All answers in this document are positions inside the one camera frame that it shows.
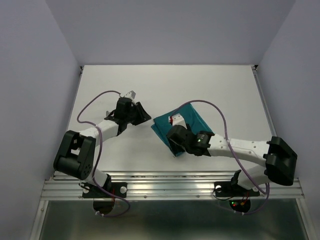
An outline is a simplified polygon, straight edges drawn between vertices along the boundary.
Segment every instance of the teal cloth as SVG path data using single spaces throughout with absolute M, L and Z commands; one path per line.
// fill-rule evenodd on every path
M 167 139 L 167 133 L 172 128 L 168 119 L 173 112 L 174 110 L 154 118 L 153 119 L 154 124 L 151 126 L 153 131 L 162 140 L 162 142 L 169 147 L 171 152 L 172 152 L 172 149 L 170 148 L 169 140 Z M 202 117 L 193 108 L 191 103 L 180 108 L 177 114 L 178 113 L 181 114 L 181 116 L 184 118 L 185 123 L 190 125 L 191 131 L 194 134 L 197 134 L 200 131 L 207 131 L 212 133 L 212 130 L 210 129 L 210 127 L 206 124 L 206 122 L 202 119 Z M 183 152 L 178 152 L 177 154 L 175 154 L 175 156 L 178 157 L 182 153 Z

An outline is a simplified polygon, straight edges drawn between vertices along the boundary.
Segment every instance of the gray wall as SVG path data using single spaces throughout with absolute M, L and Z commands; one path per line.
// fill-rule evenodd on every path
M 0 7 L 0 238 L 28 239 L 79 67 L 44 0 Z
M 296 175 L 320 237 L 319 12 L 319 0 L 297 0 L 258 75 L 277 134 L 298 154 Z
M 294 0 L 46 0 L 84 64 L 258 64 Z

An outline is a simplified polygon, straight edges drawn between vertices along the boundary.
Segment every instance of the white table surface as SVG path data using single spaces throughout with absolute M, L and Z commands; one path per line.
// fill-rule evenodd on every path
M 86 65 L 76 94 L 69 130 L 90 127 L 76 121 L 80 110 L 106 90 L 121 93 L 134 90 L 135 100 L 152 117 L 163 115 L 182 103 L 202 99 L 216 104 L 226 118 L 230 138 L 268 141 L 271 131 L 252 69 L 248 65 Z M 117 102 L 115 93 L 96 100 L 82 114 L 82 120 L 99 123 Z M 224 134 L 223 121 L 212 106 L 192 104 L 211 129 Z M 102 171 L 234 171 L 232 158 L 193 156 L 174 157 L 151 129 L 153 120 L 128 125 L 120 136 L 103 143 L 99 163 Z M 243 162 L 246 168 L 253 167 Z

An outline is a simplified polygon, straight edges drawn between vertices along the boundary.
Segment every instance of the cable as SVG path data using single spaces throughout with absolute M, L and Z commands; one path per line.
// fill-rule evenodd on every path
M 266 191 L 266 198 L 265 198 L 264 202 L 262 203 L 262 205 L 260 207 L 258 207 L 254 211 L 244 213 L 244 215 L 255 214 L 255 213 L 259 212 L 260 210 L 262 210 L 264 208 L 264 206 L 266 205 L 266 203 L 267 203 L 267 201 L 269 199 L 269 196 L 270 196 L 270 183 L 269 182 L 265 184 L 265 191 Z
M 89 187 L 82 186 L 81 183 L 79 183 L 78 185 L 79 185 L 80 188 L 85 189 L 87 191 L 90 191 Z
M 241 202 L 241 205 L 244 205 L 244 204 L 248 201 L 248 198 L 249 198 L 249 191 L 246 192 L 246 199 L 245 199 L 245 201 L 243 201 L 244 198 L 241 200 L 241 201 L 242 201 L 242 202 Z
M 266 191 L 263 191 L 261 187 L 258 186 L 258 184 L 256 183 L 256 181 L 250 176 L 250 174 L 247 172 L 247 170 L 244 168 L 244 166 L 241 164 L 237 154 L 235 153 L 234 149 L 232 148 L 231 144 L 230 144 L 230 140 L 229 140 L 229 137 L 228 137 L 228 131 L 227 131 L 227 121 L 226 121 L 226 118 L 224 116 L 224 114 L 222 113 L 222 111 L 215 105 L 213 104 L 212 102 L 209 102 L 209 101 L 206 101 L 206 100 L 191 100 L 191 101 L 187 101 L 185 102 L 184 104 L 182 104 L 181 106 L 179 106 L 177 109 L 175 109 L 173 111 L 173 113 L 171 114 L 171 117 L 179 110 L 181 109 L 183 106 L 187 105 L 187 104 L 190 104 L 190 103 L 206 103 L 206 104 L 209 104 L 211 106 L 213 106 L 221 115 L 222 117 L 222 120 L 223 120 L 223 125 L 224 125 L 224 135 L 225 135 L 225 140 L 228 144 L 228 147 L 234 157 L 234 159 L 236 160 L 236 162 L 238 163 L 238 165 L 240 166 L 241 170 L 244 172 L 244 174 L 248 177 L 248 179 L 253 183 L 253 185 L 263 194 L 267 194 Z
M 231 196 L 231 197 L 228 197 L 228 198 L 224 198 L 224 199 L 218 198 L 218 197 L 216 197 L 216 196 L 214 195 L 214 192 L 215 192 L 215 191 L 213 190 L 212 196 L 213 196 L 215 199 L 220 200 L 220 201 L 227 201 L 227 200 L 230 200 L 230 199 L 233 199 L 233 198 L 234 198 L 234 196 Z
M 131 205 L 130 205 L 130 202 L 128 200 L 126 200 L 125 198 L 123 197 L 120 197 L 120 196 L 117 196 L 117 195 L 114 195 L 108 191 L 106 191 L 105 189 L 103 189 L 96 181 L 95 179 L 95 173 L 96 173 L 96 170 L 97 170 L 97 167 L 98 167 L 98 164 L 99 164 L 99 161 L 100 161 L 100 158 L 101 158 L 101 154 L 102 154 L 102 145 L 103 145 L 103 138 L 102 138 L 102 132 L 101 132 L 101 129 L 96 125 L 94 124 L 93 122 L 91 121 L 81 121 L 79 118 L 81 116 L 81 114 L 87 109 L 87 107 L 89 107 L 89 105 L 91 105 L 97 98 L 99 98 L 100 96 L 104 95 L 104 94 L 107 94 L 107 93 L 116 93 L 118 95 L 120 95 L 121 93 L 118 92 L 118 91 L 114 91 L 114 90 L 109 90 L 109 91 L 104 91 L 102 93 L 100 93 L 99 95 L 97 95 L 94 99 L 92 99 L 87 105 L 84 106 L 84 108 L 79 112 L 76 120 L 78 123 L 80 124 L 90 124 L 92 126 L 94 126 L 98 132 L 99 132 L 99 152 L 98 152 L 98 157 L 96 159 L 96 163 L 94 165 L 94 168 L 93 168 L 93 171 L 92 171 L 92 180 L 94 182 L 94 184 L 102 191 L 104 192 L 105 194 L 109 195 L 110 197 L 112 198 L 116 198 L 116 199 L 120 199 L 122 201 L 124 201 L 126 204 L 127 204 L 127 209 L 124 210 L 123 212 L 121 213 L 118 213 L 118 214 L 115 214 L 115 215 L 104 215 L 104 214 L 101 214 L 100 212 L 96 212 L 97 215 L 100 215 L 102 217 L 105 217 L 105 218 L 113 218 L 113 217 L 118 217 L 118 216 L 121 216 L 123 214 L 125 214 L 126 212 L 128 212 L 131 208 Z
M 243 196 L 243 198 L 241 199 L 241 202 L 245 199 L 246 196 Z

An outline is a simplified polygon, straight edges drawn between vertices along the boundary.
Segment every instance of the glass panel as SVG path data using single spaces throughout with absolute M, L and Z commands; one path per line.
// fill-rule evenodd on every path
M 253 210 L 262 203 L 251 201 Z M 123 203 L 116 202 L 117 211 Z M 139 201 L 124 216 L 96 216 L 91 201 L 51 201 L 42 240 L 306 240 L 295 199 L 272 199 L 241 216 L 217 201 Z

